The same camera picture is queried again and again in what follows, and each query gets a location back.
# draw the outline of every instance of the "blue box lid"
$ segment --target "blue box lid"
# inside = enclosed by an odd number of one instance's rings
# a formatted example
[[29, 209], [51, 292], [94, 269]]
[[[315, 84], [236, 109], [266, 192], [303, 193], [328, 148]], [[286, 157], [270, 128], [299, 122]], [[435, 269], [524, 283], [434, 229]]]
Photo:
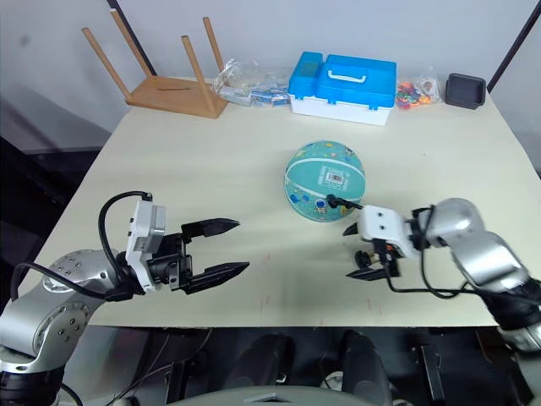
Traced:
[[377, 59], [303, 52], [289, 80], [289, 93], [296, 99], [316, 96], [330, 104], [349, 102], [393, 107], [396, 93], [396, 63]]

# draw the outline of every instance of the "basketball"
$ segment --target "basketball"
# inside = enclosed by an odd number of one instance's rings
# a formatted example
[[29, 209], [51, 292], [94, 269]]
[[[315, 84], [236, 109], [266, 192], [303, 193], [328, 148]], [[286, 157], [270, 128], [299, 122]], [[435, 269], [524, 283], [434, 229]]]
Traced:
[[359, 203], [364, 195], [364, 168], [357, 154], [335, 141], [311, 142], [293, 155], [284, 187], [293, 210], [315, 222], [334, 222], [352, 212], [329, 207], [326, 196]]

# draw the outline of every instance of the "black cable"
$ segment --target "black cable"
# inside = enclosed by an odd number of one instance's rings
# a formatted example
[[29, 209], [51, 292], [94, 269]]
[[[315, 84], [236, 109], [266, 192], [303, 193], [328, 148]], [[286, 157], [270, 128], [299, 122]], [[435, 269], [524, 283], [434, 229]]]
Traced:
[[435, 213], [435, 207], [434, 205], [430, 206], [430, 214], [429, 218], [426, 221], [426, 225], [424, 226], [424, 230], [421, 233], [421, 259], [419, 262], [419, 267], [421, 271], [421, 278], [423, 279], [424, 286], [436, 297], [440, 299], [453, 299], [456, 296], [458, 296], [462, 290], [462, 288], [459, 288], [456, 292], [450, 293], [450, 294], [443, 294], [439, 292], [437, 289], [434, 289], [432, 285], [430, 285], [429, 279], [426, 277], [426, 271], [424, 269], [424, 250], [426, 249], [426, 233], [429, 229], [430, 223], [432, 222], [432, 217]]
[[[180, 361], [174, 361], [174, 362], [186, 362], [190, 359], [192, 359], [195, 355], [197, 355], [202, 349], [203, 347], [208, 343], [209, 341], [209, 338], [210, 338], [210, 335], [212, 334], [212, 332], [214, 331], [214, 327], [211, 327], [209, 329], [209, 332], [206, 333], [206, 336], [205, 338], [203, 339], [202, 343], [199, 345], [199, 347], [187, 358], [184, 358], [184, 359], [181, 359]], [[166, 368], [170, 367], [170, 365], [164, 365], [164, 366], [161, 366], [160, 368], [156, 368], [155, 370], [150, 370], [152, 368], [152, 366], [154, 365], [154, 363], [158, 360], [158, 356], [156, 356], [154, 358], [154, 362], [153, 364], [150, 366], [149, 370], [146, 372], [146, 374], [144, 374], [142, 377], [140, 377], [137, 381], [135, 382], [132, 382], [130, 385], [128, 385], [128, 387], [126, 389], [124, 389], [123, 391], [121, 391], [117, 396], [113, 397], [112, 400], [108, 403], [105, 404], [105, 406], [111, 406], [113, 403], [115, 403], [118, 399], [120, 398], [123, 398], [124, 396], [126, 396], [126, 394], [131, 391], [131, 390], [134, 390], [136, 387], [138, 387], [146, 378], [148, 378], [149, 376], [152, 376], [154, 375], [156, 372], [159, 372], [161, 370], [165, 370]]]
[[142, 294], [142, 289], [139, 286], [138, 283], [132, 280], [131, 276], [126, 273], [126, 271], [118, 264], [117, 259], [115, 258], [115, 255], [111, 251], [111, 246], [109, 245], [109, 240], [107, 239], [107, 232], [105, 229], [105, 218], [107, 215], [107, 211], [109, 208], [116, 203], [117, 201], [124, 199], [126, 197], [131, 196], [141, 196], [143, 200], [152, 201], [152, 194], [143, 192], [141, 190], [133, 190], [130, 192], [124, 192], [119, 195], [113, 196], [111, 199], [109, 199], [105, 205], [100, 210], [100, 215], [98, 216], [98, 234], [100, 236], [100, 243], [101, 247], [103, 248], [103, 251], [105, 252], [105, 256], [109, 263], [112, 266], [112, 269], [114, 269], [115, 273], [118, 277], [121, 277], [122, 275], [125, 276], [124, 282], [128, 283], [130, 287], [140, 294]]
[[65, 383], [62, 383], [60, 385], [60, 387], [69, 395], [71, 396], [71, 398], [74, 400], [75, 404], [77, 406], [83, 406], [83, 402], [81, 401], [81, 398], [79, 397], [79, 395], [77, 393], [75, 393], [75, 391], [69, 387], [68, 385], [66, 385]]
[[[409, 289], [400, 289], [395, 288], [395, 286], [392, 284], [391, 281], [391, 273], [389, 272], [389, 269], [387, 267], [385, 269], [385, 280], [387, 281], [387, 285], [389, 286], [389, 289], [392, 292], [395, 292], [397, 294], [431, 294], [432, 292], [429, 291], [427, 288], [409, 288]], [[534, 305], [534, 306], [541, 306], [541, 301], [536, 299], [528, 299], [528, 298], [521, 298], [519, 296], [515, 296], [513, 294], [508, 294], [506, 292], [488, 292], [488, 291], [480, 291], [480, 290], [472, 290], [472, 289], [465, 289], [465, 287], [468, 285], [468, 282], [464, 282], [459, 289], [441, 289], [441, 288], [435, 288], [434, 290], [437, 290], [438, 292], [444, 293], [444, 294], [475, 294], [477, 296], [480, 296], [481, 298], [483, 296], [492, 297], [501, 299], [502, 297], [507, 296], [509, 299], [514, 299], [519, 302], [523, 302], [527, 305]]]
[[323, 355], [321, 355], [321, 358], [320, 360], [318, 361], [318, 370], [320, 370], [320, 374], [321, 374], [321, 379], [323, 380], [323, 382], [325, 383], [325, 386], [328, 388], [328, 389], [332, 389], [331, 388], [331, 385], [329, 385], [329, 382], [327, 381], [327, 375], [325, 374], [325, 369], [323, 368], [323, 361], [325, 360], [325, 356], [327, 355], [327, 353], [329, 352], [329, 348], [331, 347], [331, 341], [332, 341], [332, 333], [330, 330], [326, 329], [326, 331], [328, 332], [328, 335], [327, 335], [327, 344], [325, 346], [325, 352], [323, 353]]
[[361, 205], [358, 205], [357, 203], [353, 203], [352, 201], [345, 200], [342, 197], [336, 197], [334, 195], [327, 195], [326, 200], [327, 203], [329, 203], [331, 209], [336, 209], [338, 206], [344, 206], [347, 209], [363, 209], [363, 207]]
[[42, 273], [46, 277], [50, 277], [51, 279], [54, 279], [55, 281], [58, 281], [61, 284], [66, 285], [68, 288], [73, 289], [75, 292], [79, 292], [80, 294], [83, 294], [85, 296], [90, 296], [91, 298], [96, 298], [96, 299], [105, 299], [105, 294], [100, 294], [99, 292], [95, 292], [93, 290], [84, 288], [78, 285], [77, 283], [72, 282], [69, 279], [58, 275], [56, 272], [51, 271], [48, 268], [45, 268], [44, 266], [35, 264], [34, 262], [21, 262], [15, 267], [14, 273], [11, 277], [11, 285], [9, 286], [9, 294], [11, 295], [12, 302], [14, 302], [15, 300], [19, 298], [18, 288], [21, 282], [21, 277], [23, 273], [25, 272], [25, 268], [34, 269]]

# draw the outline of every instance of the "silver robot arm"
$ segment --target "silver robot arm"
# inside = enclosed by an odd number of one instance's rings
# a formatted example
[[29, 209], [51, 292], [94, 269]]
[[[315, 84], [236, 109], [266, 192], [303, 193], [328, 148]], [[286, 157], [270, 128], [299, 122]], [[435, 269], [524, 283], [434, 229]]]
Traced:
[[[0, 316], [2, 405], [53, 404], [64, 366], [90, 318], [106, 301], [131, 299], [162, 284], [169, 284], [172, 291], [196, 293], [226, 282], [249, 265], [221, 264], [194, 276], [186, 244], [194, 237], [225, 233], [239, 223], [204, 220], [182, 225], [181, 233], [165, 235], [165, 208], [153, 205], [148, 196], [138, 202], [130, 219], [126, 251], [118, 254], [108, 243], [104, 246], [113, 262], [105, 250], [78, 250], [45, 268], [50, 276], [24, 296], [18, 298], [15, 289], [15, 297]], [[15, 283], [22, 273], [21, 267], [16, 269]], [[73, 283], [73, 288], [66, 283]]]
[[472, 202], [444, 200], [414, 210], [412, 219], [384, 207], [365, 206], [358, 222], [344, 234], [354, 233], [374, 244], [385, 269], [368, 268], [374, 261], [368, 255], [356, 255], [361, 269], [348, 276], [362, 280], [397, 277], [396, 260], [418, 258], [423, 243], [424, 248], [449, 247], [456, 267], [487, 305], [503, 338], [518, 351], [541, 352], [540, 283], [531, 278], [504, 239], [485, 229]]

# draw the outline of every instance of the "white table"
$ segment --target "white table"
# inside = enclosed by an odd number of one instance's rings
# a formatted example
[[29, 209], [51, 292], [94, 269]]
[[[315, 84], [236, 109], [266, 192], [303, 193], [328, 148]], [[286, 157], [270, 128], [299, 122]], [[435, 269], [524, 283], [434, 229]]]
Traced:
[[[353, 254], [367, 248], [342, 231], [354, 215], [311, 222], [294, 212], [282, 175], [291, 154], [311, 140], [354, 149], [367, 176], [365, 203], [403, 215], [448, 197], [471, 200], [535, 277], [541, 277], [541, 182], [494, 103], [476, 111], [446, 104], [391, 112], [385, 127], [292, 114], [287, 108], [229, 105], [217, 119], [134, 107], [123, 118], [54, 228], [37, 262], [50, 265], [78, 249], [100, 249], [98, 211], [111, 196], [152, 192], [167, 207], [167, 232], [184, 222], [229, 217], [241, 226], [189, 245], [196, 272], [250, 261], [241, 276], [187, 296], [160, 292], [103, 305], [92, 323], [117, 326], [480, 326], [494, 325], [477, 297], [440, 300], [394, 294], [385, 281], [360, 282]], [[109, 212], [112, 247], [125, 250], [135, 198]], [[400, 263], [400, 287], [419, 287], [416, 261]], [[430, 281], [457, 287], [461, 273], [447, 249], [427, 254]], [[39, 279], [35, 272], [25, 287]]]

